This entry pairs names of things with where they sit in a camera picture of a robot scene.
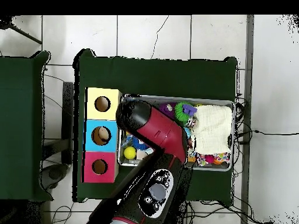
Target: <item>towel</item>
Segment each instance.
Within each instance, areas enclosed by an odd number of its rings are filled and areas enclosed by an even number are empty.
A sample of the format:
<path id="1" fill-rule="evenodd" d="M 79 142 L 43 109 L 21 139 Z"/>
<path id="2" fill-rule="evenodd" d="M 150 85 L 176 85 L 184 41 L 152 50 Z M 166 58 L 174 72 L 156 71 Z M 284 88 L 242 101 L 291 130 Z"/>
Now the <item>towel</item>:
<path id="1" fill-rule="evenodd" d="M 231 133 L 232 111 L 226 106 L 198 106 L 194 116 L 197 125 L 191 130 L 191 139 L 196 138 L 195 152 L 202 155 L 230 153 L 228 136 Z"/>

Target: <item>green table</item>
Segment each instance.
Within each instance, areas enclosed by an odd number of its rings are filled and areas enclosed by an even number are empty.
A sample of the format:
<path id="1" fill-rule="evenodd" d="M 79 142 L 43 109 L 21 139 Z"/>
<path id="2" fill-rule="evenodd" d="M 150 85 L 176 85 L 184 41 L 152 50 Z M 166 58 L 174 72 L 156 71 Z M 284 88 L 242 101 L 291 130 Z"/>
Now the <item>green table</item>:
<path id="1" fill-rule="evenodd" d="M 42 73 L 50 54 L 0 57 L 0 199 L 51 200 L 40 186 Z"/>
<path id="2" fill-rule="evenodd" d="M 77 160 L 77 167 L 74 167 L 73 200 L 108 198 L 133 168 L 120 166 L 113 184 L 81 182 L 85 87 L 118 89 L 122 93 L 139 95 L 235 100 L 237 60 L 234 57 L 224 61 L 106 58 L 96 57 L 93 51 L 85 49 L 77 54 L 73 67 L 74 110 L 79 110 L 75 115 L 78 128 L 74 126 L 74 149 L 78 148 L 78 157 L 74 155 L 74 166 Z M 187 200 L 222 200 L 230 204 L 231 176 L 232 169 L 227 172 L 195 170 Z"/>

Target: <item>yellow cube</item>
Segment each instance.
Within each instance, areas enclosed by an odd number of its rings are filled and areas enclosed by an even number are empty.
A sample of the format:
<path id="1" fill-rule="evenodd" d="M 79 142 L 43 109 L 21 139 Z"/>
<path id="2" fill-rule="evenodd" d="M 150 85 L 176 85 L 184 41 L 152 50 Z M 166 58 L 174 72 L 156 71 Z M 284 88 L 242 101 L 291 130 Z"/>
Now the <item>yellow cube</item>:
<path id="1" fill-rule="evenodd" d="M 116 120 L 115 113 L 120 97 L 121 93 L 117 89 L 89 87 L 87 90 L 87 119 Z"/>

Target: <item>purple toy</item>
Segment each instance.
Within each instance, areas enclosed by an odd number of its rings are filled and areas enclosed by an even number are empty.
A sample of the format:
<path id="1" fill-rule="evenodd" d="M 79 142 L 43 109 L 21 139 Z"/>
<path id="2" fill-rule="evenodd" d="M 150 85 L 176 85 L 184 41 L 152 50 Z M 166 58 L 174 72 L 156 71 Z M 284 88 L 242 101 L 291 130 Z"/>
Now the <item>purple toy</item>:
<path id="1" fill-rule="evenodd" d="M 187 104 L 183 105 L 183 113 L 188 114 L 189 116 L 193 116 L 196 112 L 197 109 L 195 107 Z"/>
<path id="2" fill-rule="evenodd" d="M 176 103 L 164 103 L 159 106 L 159 110 L 164 113 L 166 116 L 175 119 L 175 105 Z"/>

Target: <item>toy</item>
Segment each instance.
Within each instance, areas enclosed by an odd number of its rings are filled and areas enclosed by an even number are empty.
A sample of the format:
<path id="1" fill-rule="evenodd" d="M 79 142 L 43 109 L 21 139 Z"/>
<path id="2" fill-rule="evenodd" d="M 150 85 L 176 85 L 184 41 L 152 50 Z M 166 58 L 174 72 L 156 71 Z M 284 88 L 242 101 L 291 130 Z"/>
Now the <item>toy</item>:
<path id="1" fill-rule="evenodd" d="M 184 127 L 184 130 L 187 133 L 187 139 L 189 139 L 191 137 L 191 130 L 189 128 Z"/>
<path id="2" fill-rule="evenodd" d="M 84 119 L 83 183 L 113 183 L 119 172 L 115 115 L 120 96 L 117 89 L 85 89 L 87 119 Z"/>
<path id="3" fill-rule="evenodd" d="M 213 164 L 215 164 L 215 165 L 220 165 L 220 164 L 222 164 L 222 162 L 219 162 L 219 160 L 214 159 Z"/>
<path id="4" fill-rule="evenodd" d="M 205 158 L 207 163 L 213 163 L 213 161 L 214 161 L 214 156 L 213 155 L 205 155 L 204 158 Z"/>
<path id="5" fill-rule="evenodd" d="M 124 141 L 124 143 L 121 145 L 121 147 L 126 146 L 132 138 L 133 138 L 133 135 L 128 135 L 126 137 L 126 140 Z"/>
<path id="6" fill-rule="evenodd" d="M 195 162 L 196 158 L 195 157 L 188 157 L 188 162 Z"/>
<path id="7" fill-rule="evenodd" d="M 193 116 L 194 113 L 197 112 L 197 109 L 193 106 L 190 106 L 190 105 L 187 105 L 187 104 L 184 104 L 183 105 L 183 113 L 185 114 L 188 114 L 189 116 Z"/>
<path id="8" fill-rule="evenodd" d="M 128 160 L 134 159 L 136 157 L 136 149 L 132 146 L 124 150 L 124 157 Z"/>
<path id="9" fill-rule="evenodd" d="M 188 119 L 189 119 L 189 115 L 188 115 L 188 114 L 185 114 L 185 113 L 183 112 L 183 105 L 190 105 L 190 106 L 192 106 L 190 103 L 188 103 L 188 102 L 184 102 L 184 101 L 178 103 L 178 104 L 175 106 L 175 117 L 176 117 L 179 121 L 183 122 L 183 124 L 185 125 L 185 124 L 187 123 Z"/>
<path id="10" fill-rule="evenodd" d="M 215 154 L 214 156 L 215 156 L 215 159 L 213 161 L 214 164 L 221 164 L 222 162 L 230 161 L 229 153 L 220 153 L 220 154 Z"/>
<path id="11" fill-rule="evenodd" d="M 152 148 L 148 148 L 144 151 L 146 154 L 150 155 L 151 153 L 154 152 L 154 150 Z"/>
<path id="12" fill-rule="evenodd" d="M 164 103 L 159 106 L 159 110 L 172 120 L 175 118 L 176 103 Z"/>
<path id="13" fill-rule="evenodd" d="M 194 128 L 197 125 L 197 122 L 197 118 L 193 116 L 188 119 L 185 126 L 189 128 Z"/>
<path id="14" fill-rule="evenodd" d="M 142 160 L 143 158 L 145 158 L 147 156 L 147 153 L 143 150 L 137 149 L 136 152 L 136 160 Z"/>
<path id="15" fill-rule="evenodd" d="M 141 142 L 137 137 L 135 137 L 135 136 L 133 136 L 133 138 L 132 138 L 132 146 L 134 147 L 134 148 L 136 148 L 136 149 L 139 149 L 139 150 L 141 150 L 141 151 L 144 151 L 144 150 L 146 150 L 147 148 L 148 148 L 148 146 L 145 144 L 145 143 L 143 143 L 143 142 Z"/>

